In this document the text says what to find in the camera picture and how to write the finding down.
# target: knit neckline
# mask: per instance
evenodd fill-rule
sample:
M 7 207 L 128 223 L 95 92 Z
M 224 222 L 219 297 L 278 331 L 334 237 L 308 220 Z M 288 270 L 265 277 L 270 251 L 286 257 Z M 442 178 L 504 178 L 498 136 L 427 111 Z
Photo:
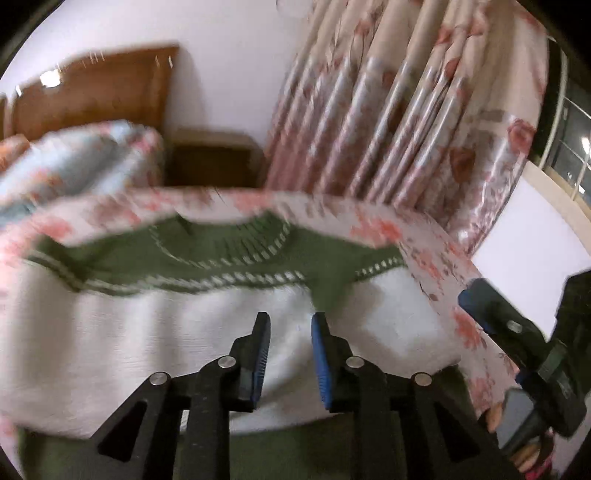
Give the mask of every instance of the knit neckline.
M 283 248 L 291 225 L 264 212 L 235 225 L 193 223 L 175 215 L 148 227 L 158 250 L 179 263 L 211 270 L 269 260 Z

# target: window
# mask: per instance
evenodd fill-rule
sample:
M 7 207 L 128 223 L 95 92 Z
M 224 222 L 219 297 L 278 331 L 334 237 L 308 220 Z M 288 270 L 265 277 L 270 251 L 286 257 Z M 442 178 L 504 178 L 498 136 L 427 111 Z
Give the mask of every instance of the window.
M 591 220 L 591 81 L 550 42 L 548 86 L 530 160 Z

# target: light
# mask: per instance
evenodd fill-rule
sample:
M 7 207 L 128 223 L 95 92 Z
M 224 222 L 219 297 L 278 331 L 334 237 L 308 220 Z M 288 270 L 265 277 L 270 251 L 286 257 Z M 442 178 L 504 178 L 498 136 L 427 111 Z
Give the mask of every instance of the light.
M 49 70 L 49 72 L 41 74 L 39 80 L 41 80 L 41 84 L 47 88 L 57 87 L 61 83 L 60 71 L 57 69 Z
M 587 137 L 581 138 L 581 143 L 583 144 L 583 150 L 585 150 L 585 155 L 589 155 L 589 139 Z

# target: pink floral fabric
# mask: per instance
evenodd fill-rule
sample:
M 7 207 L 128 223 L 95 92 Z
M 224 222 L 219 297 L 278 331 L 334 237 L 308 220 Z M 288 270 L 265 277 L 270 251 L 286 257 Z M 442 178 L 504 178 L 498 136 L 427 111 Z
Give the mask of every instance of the pink floral fabric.
M 516 0 L 319 0 L 310 24 L 265 187 L 417 209 L 473 253 L 530 150 L 544 28 Z
M 512 363 L 457 304 L 458 294 L 480 274 L 462 247 L 431 217 L 354 199 L 260 190 L 130 190 L 106 196 L 60 199 L 0 235 L 0 322 L 21 258 L 40 234 L 66 245 L 130 231 L 179 213 L 196 222 L 235 222 L 271 209 L 317 232 L 371 247 L 397 244 L 419 288 L 463 346 L 459 367 L 478 413 L 501 401 L 515 385 Z M 15 445 L 14 430 L 0 417 L 2 446 Z

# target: floral curtain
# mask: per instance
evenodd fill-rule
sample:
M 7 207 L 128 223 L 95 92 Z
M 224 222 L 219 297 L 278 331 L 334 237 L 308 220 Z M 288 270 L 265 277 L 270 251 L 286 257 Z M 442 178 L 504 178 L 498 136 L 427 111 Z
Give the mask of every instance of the floral curtain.
M 310 25 L 265 188 L 415 208 L 472 254 L 530 150 L 545 29 L 516 0 L 317 0 Z

